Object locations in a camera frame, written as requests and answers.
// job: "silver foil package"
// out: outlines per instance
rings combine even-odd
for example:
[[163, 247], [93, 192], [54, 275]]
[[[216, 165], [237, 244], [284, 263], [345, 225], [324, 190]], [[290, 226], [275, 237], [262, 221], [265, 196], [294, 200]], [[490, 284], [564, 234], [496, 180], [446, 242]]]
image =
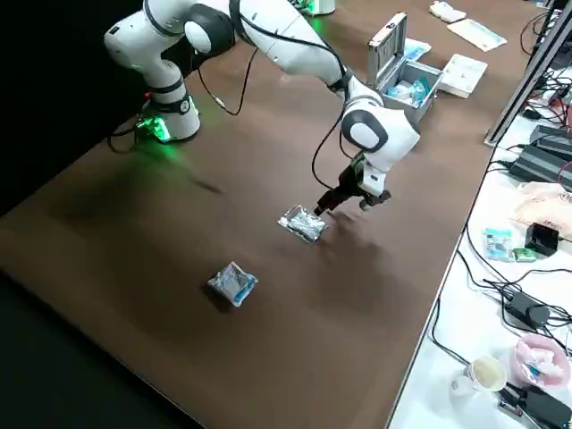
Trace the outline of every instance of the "silver foil package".
[[254, 275], [245, 273], [232, 261], [207, 284], [226, 297], [235, 307], [240, 307], [257, 282], [258, 279]]
[[319, 216], [300, 204], [295, 205], [278, 219], [278, 224], [298, 235], [308, 243], [314, 243], [328, 226]]

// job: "plastic package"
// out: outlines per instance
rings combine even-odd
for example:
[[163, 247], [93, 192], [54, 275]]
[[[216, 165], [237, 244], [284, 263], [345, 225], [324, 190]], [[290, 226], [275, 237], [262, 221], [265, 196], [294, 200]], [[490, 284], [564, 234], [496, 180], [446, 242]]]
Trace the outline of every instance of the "plastic package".
[[410, 61], [417, 61], [419, 58], [431, 50], [431, 45], [413, 38], [405, 39], [404, 56]]
[[473, 20], [455, 22], [448, 25], [447, 28], [484, 52], [507, 43], [507, 39]]
[[512, 253], [517, 262], [534, 262], [536, 260], [536, 253], [530, 248], [514, 248]]
[[429, 94], [429, 90], [429, 82], [423, 77], [413, 83], [400, 80], [395, 87], [387, 88], [385, 94], [414, 107], [419, 107], [427, 97], [427, 94]]
[[522, 337], [512, 354], [514, 375], [524, 383], [546, 388], [562, 388], [570, 381], [568, 358], [556, 341], [536, 334]]
[[539, 223], [572, 240], [572, 192], [558, 183], [537, 181], [519, 186], [518, 191], [522, 199], [510, 216], [513, 221], [526, 225]]
[[467, 16], [466, 13], [458, 11], [447, 2], [433, 2], [429, 6], [429, 12], [445, 22], [455, 22]]
[[511, 262], [512, 232], [485, 228], [483, 231], [484, 256], [495, 261]]
[[328, 226], [319, 216], [301, 205], [296, 205], [283, 214], [278, 219], [278, 224], [308, 243], [317, 241]]
[[429, 82], [425, 77], [413, 82], [410, 90], [411, 99], [413, 100], [411, 104], [415, 107], [419, 107], [421, 103], [423, 103], [423, 100], [425, 100], [425, 97], [427, 97], [427, 94], [429, 94], [429, 90]]
[[240, 307], [257, 282], [258, 279], [254, 275], [245, 273], [232, 261], [207, 284], [226, 297], [235, 307]]

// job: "pink bowl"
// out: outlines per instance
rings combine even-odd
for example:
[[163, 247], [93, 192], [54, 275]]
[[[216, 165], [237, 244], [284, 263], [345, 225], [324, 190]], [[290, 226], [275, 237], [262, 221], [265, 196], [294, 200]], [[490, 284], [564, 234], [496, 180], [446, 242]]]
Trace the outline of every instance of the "pink bowl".
[[[524, 342], [531, 349], [545, 349], [554, 352], [554, 365], [559, 366], [564, 370], [564, 374], [561, 377], [556, 375], [545, 375], [541, 374], [539, 377], [539, 382], [533, 382], [526, 376], [526, 371], [522, 368], [524, 362], [517, 355], [518, 344]], [[535, 335], [533, 333], [525, 335], [522, 337], [518, 343], [517, 347], [513, 350], [510, 356], [510, 366], [512, 368], [513, 374], [523, 383], [533, 384], [538, 387], [548, 387], [552, 389], [561, 389], [568, 386], [570, 383], [570, 376], [572, 370], [570, 369], [570, 364], [568, 358], [564, 353], [564, 350], [556, 343], [556, 341], [543, 337], [542, 335]]]

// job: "table surface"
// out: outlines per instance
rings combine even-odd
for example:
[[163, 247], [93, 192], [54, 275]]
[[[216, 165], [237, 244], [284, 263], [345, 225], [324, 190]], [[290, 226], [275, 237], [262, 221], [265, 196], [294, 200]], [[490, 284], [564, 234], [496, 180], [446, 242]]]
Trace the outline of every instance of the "table surface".
[[[507, 161], [516, 159], [520, 149], [511, 151], [506, 149], [528, 142], [536, 125], [537, 122], [519, 115], [495, 149], [492, 159]], [[478, 281], [494, 277], [469, 247], [467, 233], [481, 253], [481, 231], [487, 226], [510, 228], [515, 233], [515, 245], [521, 246], [524, 243], [526, 226], [508, 220], [519, 201], [516, 192], [518, 184], [518, 181], [511, 179], [504, 172], [490, 172], [484, 178], [475, 208], [468, 219], [467, 232], [459, 239], [458, 246], [458, 250], [466, 258], [473, 276]], [[562, 241], [556, 254], [532, 264], [502, 262], [492, 264], [510, 280], [519, 278], [531, 269], [570, 268], [572, 244]], [[572, 313], [572, 293], [570, 293], [572, 283], [569, 273], [531, 274], [520, 284], [529, 295], [548, 304], [564, 307]], [[469, 361], [491, 355], [509, 367], [509, 351], [514, 349], [518, 335], [523, 333], [505, 327], [501, 321], [499, 303], [470, 282], [467, 269], [456, 252], [453, 252], [450, 270], [445, 274], [441, 298], [441, 313], [435, 330], [439, 342]], [[450, 382], [463, 366], [445, 354], [429, 338], [434, 316], [435, 314], [432, 314], [429, 319], [430, 328], [421, 341], [398, 405], [387, 425], [388, 429], [405, 429], [422, 425], [443, 429], [522, 428], [518, 421], [498, 411], [492, 395], [480, 395], [471, 400], [461, 401], [450, 396]], [[568, 338], [568, 328], [554, 330], [553, 333], [562, 342]], [[510, 372], [509, 379], [521, 385]], [[547, 392], [572, 407], [572, 383], [565, 389], [550, 389]]]
[[[129, 156], [98, 145], [12, 210], [0, 221], [2, 268], [208, 427], [381, 426], [482, 177], [484, 134], [525, 68], [520, 29], [537, 13], [519, 0], [459, 0], [508, 40], [485, 54], [428, 6], [339, 1], [313, 23], [362, 77], [367, 40], [398, 11], [408, 36], [433, 46], [423, 63], [462, 54], [489, 64], [468, 100], [435, 101], [421, 141], [388, 176], [387, 204], [361, 214], [348, 202], [315, 245], [276, 224], [324, 192], [310, 160], [341, 102], [257, 58], [240, 117], [193, 76], [202, 128], [192, 142]], [[250, 50], [202, 68], [227, 105]], [[330, 183], [347, 165], [335, 140], [317, 163]], [[259, 284], [226, 311], [204, 285], [231, 260]]]

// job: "white table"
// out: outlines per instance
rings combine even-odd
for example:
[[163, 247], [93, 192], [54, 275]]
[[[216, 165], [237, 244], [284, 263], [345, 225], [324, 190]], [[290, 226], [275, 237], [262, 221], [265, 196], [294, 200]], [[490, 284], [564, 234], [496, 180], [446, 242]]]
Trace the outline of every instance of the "white table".
[[[526, 143], [538, 122], [518, 117], [510, 126], [493, 159], [512, 160], [517, 157], [507, 147]], [[475, 208], [470, 215], [468, 232], [476, 248], [482, 254], [481, 231], [486, 226], [509, 226], [516, 232], [517, 240], [524, 242], [526, 227], [508, 220], [517, 201], [517, 181], [503, 172], [486, 174]], [[458, 249], [468, 261], [477, 281], [493, 279], [492, 273], [482, 265], [467, 243], [466, 234], [459, 238]], [[514, 280], [533, 268], [572, 268], [572, 245], [561, 241], [559, 251], [552, 257], [532, 264], [493, 263], [505, 277]], [[560, 305], [572, 313], [572, 275], [569, 273], [533, 273], [520, 283], [523, 290], [548, 304]], [[458, 400], [450, 396], [450, 381], [463, 366], [429, 338], [435, 311], [427, 321], [420, 340], [420, 347], [409, 368], [400, 397], [388, 429], [511, 429], [522, 425], [502, 414], [492, 395], [479, 394], [471, 400]], [[554, 332], [562, 341], [567, 331]], [[441, 344], [471, 361], [483, 355], [493, 355], [508, 365], [509, 351], [517, 343], [517, 336], [505, 327], [501, 319], [501, 306], [478, 290], [467, 276], [467, 269], [460, 257], [453, 252], [449, 268], [442, 281], [441, 315], [436, 329]], [[572, 386], [560, 391], [548, 391], [550, 395], [572, 407]]]

